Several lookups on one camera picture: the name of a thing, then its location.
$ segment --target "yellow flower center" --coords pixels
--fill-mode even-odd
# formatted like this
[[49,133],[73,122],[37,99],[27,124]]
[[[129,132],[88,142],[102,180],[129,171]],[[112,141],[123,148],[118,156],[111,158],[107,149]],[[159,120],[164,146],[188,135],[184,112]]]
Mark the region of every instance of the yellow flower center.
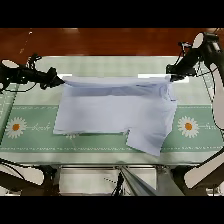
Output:
[[20,128],[20,125],[19,125],[19,124],[14,124],[14,125],[12,126],[12,130],[13,130],[13,131],[18,131],[19,128]]
[[192,130],[192,124],[190,124],[190,123],[186,123],[186,124],[185,124],[185,128],[186,128],[188,131]]

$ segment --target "brown background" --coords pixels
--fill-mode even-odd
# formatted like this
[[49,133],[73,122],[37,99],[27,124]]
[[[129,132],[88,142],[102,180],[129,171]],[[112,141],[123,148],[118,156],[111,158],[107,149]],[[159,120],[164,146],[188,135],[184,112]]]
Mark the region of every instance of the brown background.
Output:
[[[25,63],[41,56],[177,56],[179,41],[192,43],[199,32],[216,28],[0,28],[0,59]],[[218,28],[224,46],[224,32]]]

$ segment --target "table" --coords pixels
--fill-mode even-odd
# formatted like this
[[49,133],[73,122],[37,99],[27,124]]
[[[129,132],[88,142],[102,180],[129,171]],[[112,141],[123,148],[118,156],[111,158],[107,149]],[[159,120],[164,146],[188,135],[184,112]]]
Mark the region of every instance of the table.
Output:
[[[43,57],[36,63],[36,68],[47,72],[50,67],[55,67],[58,74],[85,77],[128,77],[139,73],[164,74],[166,65],[173,64],[176,59],[167,56]],[[173,130],[163,144],[160,157],[127,147],[123,134],[53,135],[62,86],[43,91],[39,85],[27,93],[17,93],[12,97],[15,101],[7,119],[8,124],[19,123],[21,126],[26,122],[27,127],[17,138],[10,137],[7,131],[4,133],[0,157],[22,163],[48,164],[200,163],[223,147],[222,134],[212,117],[208,79],[190,78],[187,84],[174,84],[178,108]],[[32,85],[21,85],[19,90]],[[199,126],[195,138],[186,137],[178,130],[178,121],[185,116],[194,118]]]

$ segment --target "checkered tablecloth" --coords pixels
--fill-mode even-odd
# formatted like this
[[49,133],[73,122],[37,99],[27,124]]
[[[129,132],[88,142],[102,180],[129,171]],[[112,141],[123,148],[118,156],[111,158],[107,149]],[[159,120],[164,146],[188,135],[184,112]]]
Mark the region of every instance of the checkered tablecloth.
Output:
[[[37,69],[47,72],[55,67],[58,74],[94,77],[137,77],[138,74],[165,74],[167,64],[176,57],[148,56],[64,56],[44,57]],[[63,164],[189,164],[200,163],[223,146],[220,131],[214,124],[211,100],[204,77],[190,78],[188,84],[175,83],[178,98],[173,131],[162,147],[161,156],[154,157],[125,145],[123,134],[53,135],[54,121],[62,86],[41,90],[36,86],[29,93],[17,93],[8,127],[26,125],[12,137],[4,133],[0,157],[18,162]],[[20,90],[29,88],[20,86]],[[178,122],[194,119],[199,133],[194,138],[182,135]]]

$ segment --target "cloth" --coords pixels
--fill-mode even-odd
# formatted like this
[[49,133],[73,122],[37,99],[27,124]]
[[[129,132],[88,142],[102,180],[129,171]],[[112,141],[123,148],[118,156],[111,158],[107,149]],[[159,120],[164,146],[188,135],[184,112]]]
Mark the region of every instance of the cloth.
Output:
[[129,131],[128,146],[159,156],[177,107],[169,79],[71,77],[53,133]]

